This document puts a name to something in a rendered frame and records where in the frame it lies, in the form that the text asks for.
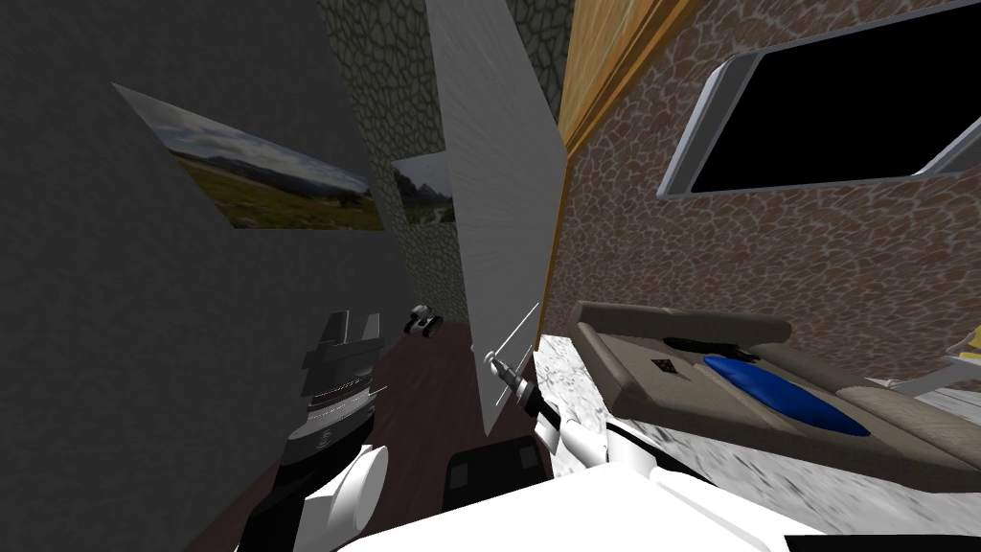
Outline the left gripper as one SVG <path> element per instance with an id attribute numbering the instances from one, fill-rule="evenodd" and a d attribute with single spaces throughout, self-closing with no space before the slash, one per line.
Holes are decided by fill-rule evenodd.
<path id="1" fill-rule="evenodd" d="M 370 374 L 377 365 L 385 340 L 380 337 L 380 313 L 367 317 L 360 341 L 347 342 L 348 310 L 330 314 L 320 344 L 309 351 L 302 368 L 306 378 L 302 395 L 321 395 Z"/>

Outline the small black white object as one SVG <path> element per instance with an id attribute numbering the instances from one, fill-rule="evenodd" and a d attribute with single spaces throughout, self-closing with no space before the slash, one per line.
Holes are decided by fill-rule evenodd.
<path id="1" fill-rule="evenodd" d="M 417 305 L 410 311 L 410 319 L 403 331 L 406 334 L 422 334 L 422 337 L 433 338 L 443 322 L 443 318 L 434 315 L 427 305 Z"/>

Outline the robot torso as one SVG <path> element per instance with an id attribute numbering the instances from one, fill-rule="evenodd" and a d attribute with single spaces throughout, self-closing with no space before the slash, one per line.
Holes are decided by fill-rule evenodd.
<path id="1" fill-rule="evenodd" d="M 813 535 L 671 459 L 542 473 L 531 443 L 459 452 L 446 467 L 440 514 L 338 552 L 798 552 L 789 538 Z"/>

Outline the grey white door leaf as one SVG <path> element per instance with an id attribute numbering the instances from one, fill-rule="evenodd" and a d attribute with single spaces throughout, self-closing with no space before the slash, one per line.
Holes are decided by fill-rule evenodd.
<path id="1" fill-rule="evenodd" d="M 567 153 L 505 0 L 425 0 L 483 427 L 536 343 Z"/>

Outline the grey framed dark window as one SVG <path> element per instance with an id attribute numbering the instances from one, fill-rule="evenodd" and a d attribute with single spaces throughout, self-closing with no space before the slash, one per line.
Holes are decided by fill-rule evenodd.
<path id="1" fill-rule="evenodd" d="M 745 52 L 706 80 L 662 198 L 936 178 L 981 166 L 981 0 Z"/>

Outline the small mountain wall picture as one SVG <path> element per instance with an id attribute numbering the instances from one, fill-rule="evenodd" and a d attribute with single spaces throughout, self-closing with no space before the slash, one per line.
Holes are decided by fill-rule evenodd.
<path id="1" fill-rule="evenodd" d="M 409 224 L 455 222 L 445 151 L 396 160 L 392 166 Z"/>

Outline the wide landscape wall picture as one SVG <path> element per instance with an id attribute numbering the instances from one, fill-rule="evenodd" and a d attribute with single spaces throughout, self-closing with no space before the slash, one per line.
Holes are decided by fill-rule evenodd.
<path id="1" fill-rule="evenodd" d="M 117 86 L 237 229 L 381 231 L 364 176 Z"/>

